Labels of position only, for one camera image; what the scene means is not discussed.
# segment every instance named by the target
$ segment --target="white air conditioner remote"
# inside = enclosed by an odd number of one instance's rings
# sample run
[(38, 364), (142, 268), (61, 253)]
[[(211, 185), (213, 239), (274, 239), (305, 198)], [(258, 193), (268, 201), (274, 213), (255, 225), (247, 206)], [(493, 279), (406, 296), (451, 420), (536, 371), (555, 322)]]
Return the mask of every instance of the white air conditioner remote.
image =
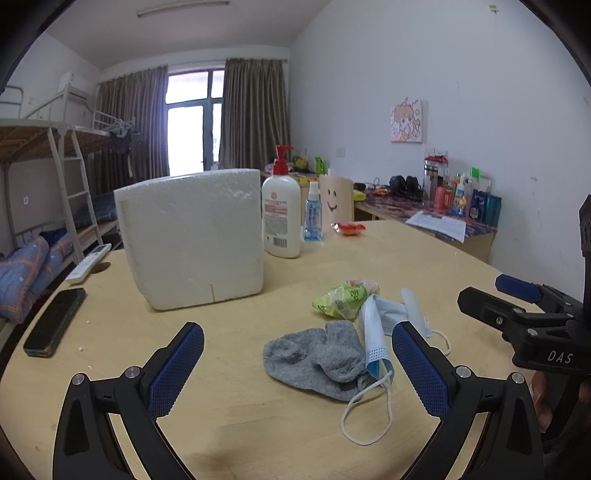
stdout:
[(66, 277), (66, 282), (71, 285), (76, 285), (84, 281), (88, 276), (92, 267), (94, 267), (100, 260), (109, 253), (111, 244), (99, 245), (92, 252), (85, 256), (84, 260), (76, 265), (76, 268), (70, 272)]

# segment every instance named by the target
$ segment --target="barcode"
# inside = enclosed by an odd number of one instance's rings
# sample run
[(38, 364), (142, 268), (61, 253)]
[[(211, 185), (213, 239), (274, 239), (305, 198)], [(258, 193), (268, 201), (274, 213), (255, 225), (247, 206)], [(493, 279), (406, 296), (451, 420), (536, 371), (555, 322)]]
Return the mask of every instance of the barcode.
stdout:
[(287, 248), (287, 238), (277, 238), (276, 236), (274, 236), (273, 237), (273, 246)]

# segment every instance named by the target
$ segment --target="water bottle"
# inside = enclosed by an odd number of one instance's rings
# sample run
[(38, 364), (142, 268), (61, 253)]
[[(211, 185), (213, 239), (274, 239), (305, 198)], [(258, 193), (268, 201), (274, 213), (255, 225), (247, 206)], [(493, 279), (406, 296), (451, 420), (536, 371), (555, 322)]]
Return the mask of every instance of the water bottle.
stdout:
[(306, 218), (304, 221), (304, 241), (320, 242), (322, 240), (322, 204), (317, 181), (310, 182), (310, 193), (306, 200)]

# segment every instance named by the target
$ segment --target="face mask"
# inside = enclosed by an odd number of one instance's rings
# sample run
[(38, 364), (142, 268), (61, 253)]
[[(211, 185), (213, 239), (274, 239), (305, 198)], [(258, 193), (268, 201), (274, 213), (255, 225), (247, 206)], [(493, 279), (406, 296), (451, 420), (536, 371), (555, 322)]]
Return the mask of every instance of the face mask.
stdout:
[[(371, 295), (361, 307), (361, 325), (363, 326), (363, 334), (365, 336), (365, 364), (369, 374), (378, 381), (351, 399), (340, 420), (340, 429), (343, 435), (357, 445), (371, 445), (377, 442), (392, 426), (392, 396), (390, 386), (394, 378), (394, 367), (389, 359), (389, 349), (386, 347), (384, 335), (392, 336), (394, 327), (400, 322), (411, 322), (425, 340), (430, 338), (434, 333), (441, 335), (447, 343), (447, 350), (443, 352), (445, 355), (448, 355), (452, 351), (449, 338), (443, 332), (432, 330), (427, 319), (423, 317), (412, 290), (403, 288), (401, 294), (404, 303), (395, 303), (376, 295)], [(380, 375), (381, 367), (386, 371), (383, 377)], [(368, 391), (377, 387), (386, 389), (388, 425), (374, 440), (360, 442), (352, 438), (346, 431), (345, 418), (356, 402), (361, 400)]]

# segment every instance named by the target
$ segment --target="gray sock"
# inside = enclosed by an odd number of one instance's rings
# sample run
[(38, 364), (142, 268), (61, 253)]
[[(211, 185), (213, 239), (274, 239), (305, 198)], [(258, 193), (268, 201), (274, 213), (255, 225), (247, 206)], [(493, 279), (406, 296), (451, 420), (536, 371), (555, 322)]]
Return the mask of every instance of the gray sock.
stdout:
[(288, 333), (265, 345), (263, 364), (270, 376), (292, 387), (348, 402), (371, 382), (365, 349), (348, 320)]

